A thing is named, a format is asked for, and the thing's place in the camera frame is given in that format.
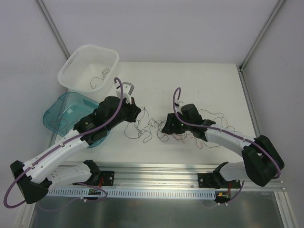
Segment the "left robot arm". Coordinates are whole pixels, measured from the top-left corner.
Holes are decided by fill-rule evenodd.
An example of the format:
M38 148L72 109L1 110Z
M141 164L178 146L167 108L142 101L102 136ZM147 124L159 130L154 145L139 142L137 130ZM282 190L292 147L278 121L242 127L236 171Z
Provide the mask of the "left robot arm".
M85 160L78 166L63 170L58 170L58 166L74 153L103 141L120 123L134 123L140 112L133 97L108 96L91 114L82 117L57 144L29 161L13 162L10 169L24 202L36 203L50 190L68 184L82 182L97 186L102 183L102 172L93 160Z

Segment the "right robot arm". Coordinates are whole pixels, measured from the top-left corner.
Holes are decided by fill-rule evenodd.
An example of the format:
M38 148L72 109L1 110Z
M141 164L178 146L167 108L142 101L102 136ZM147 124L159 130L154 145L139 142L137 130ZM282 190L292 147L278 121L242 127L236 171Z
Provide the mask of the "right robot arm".
M223 188L230 181L249 178L260 187L279 178L285 164L270 139L264 135L256 138L236 134L222 128L210 119L203 119L194 104L177 106L167 115L162 133L182 134L190 132L204 142L223 146L242 157L241 162L221 163L203 182L211 188Z

